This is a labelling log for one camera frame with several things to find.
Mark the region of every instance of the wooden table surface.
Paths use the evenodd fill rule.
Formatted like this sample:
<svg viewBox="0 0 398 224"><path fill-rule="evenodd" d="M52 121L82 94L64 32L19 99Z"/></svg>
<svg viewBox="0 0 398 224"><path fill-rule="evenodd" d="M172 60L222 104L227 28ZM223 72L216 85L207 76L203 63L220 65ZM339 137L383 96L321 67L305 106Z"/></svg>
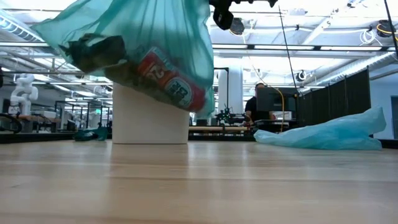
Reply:
<svg viewBox="0 0 398 224"><path fill-rule="evenodd" d="M0 145L0 223L398 223L398 150Z"/></svg>

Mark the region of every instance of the black robotic arm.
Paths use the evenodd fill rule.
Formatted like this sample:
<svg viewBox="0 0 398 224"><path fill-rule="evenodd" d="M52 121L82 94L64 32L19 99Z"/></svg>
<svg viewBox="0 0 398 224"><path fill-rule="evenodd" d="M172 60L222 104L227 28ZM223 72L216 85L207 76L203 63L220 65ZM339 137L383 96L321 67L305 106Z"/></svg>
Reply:
<svg viewBox="0 0 398 224"><path fill-rule="evenodd" d="M278 0L209 0L209 4L214 6L213 19L222 30L228 30L231 27L234 15L229 11L232 2L240 4L241 2L248 2L252 4L254 1L267 1L270 7L274 7Z"/></svg>

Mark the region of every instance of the man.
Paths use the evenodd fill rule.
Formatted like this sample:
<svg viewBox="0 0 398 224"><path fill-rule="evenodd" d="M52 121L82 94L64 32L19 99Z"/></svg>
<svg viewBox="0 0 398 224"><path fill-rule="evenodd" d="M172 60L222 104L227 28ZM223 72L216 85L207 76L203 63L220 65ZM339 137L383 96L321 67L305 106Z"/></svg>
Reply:
<svg viewBox="0 0 398 224"><path fill-rule="evenodd" d="M257 113L257 91L259 88L265 88L265 84L263 83L258 83L255 87L255 96L252 97L250 100L248 100L248 102L246 103L246 107L244 109L244 112L246 114L246 116L248 118L250 118L249 124L253 125L255 121L259 120L259 119L264 119L264 118L260 118L258 113Z"/></svg>

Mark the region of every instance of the black partition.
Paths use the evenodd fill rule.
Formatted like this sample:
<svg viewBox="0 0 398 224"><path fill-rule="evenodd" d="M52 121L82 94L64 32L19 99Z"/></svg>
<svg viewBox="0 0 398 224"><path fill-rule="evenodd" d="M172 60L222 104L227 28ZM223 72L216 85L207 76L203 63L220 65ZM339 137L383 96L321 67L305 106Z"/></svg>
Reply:
<svg viewBox="0 0 398 224"><path fill-rule="evenodd" d="M298 99L298 123L314 125L370 109L369 70L346 77Z"/></svg>

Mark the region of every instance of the white cylinder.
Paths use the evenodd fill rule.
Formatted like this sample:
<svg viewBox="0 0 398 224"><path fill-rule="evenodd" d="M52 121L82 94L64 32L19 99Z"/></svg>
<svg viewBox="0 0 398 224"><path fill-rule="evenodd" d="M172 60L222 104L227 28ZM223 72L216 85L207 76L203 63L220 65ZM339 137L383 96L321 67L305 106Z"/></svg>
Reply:
<svg viewBox="0 0 398 224"><path fill-rule="evenodd" d="M244 113L243 71L241 64L240 58L228 59L223 65L224 67L229 67L229 74L227 75L225 70L220 70L218 73L218 111L225 109L228 93L230 112L235 114Z"/></svg>
<svg viewBox="0 0 398 224"><path fill-rule="evenodd" d="M186 144L188 129L189 112L114 84L113 143Z"/></svg>

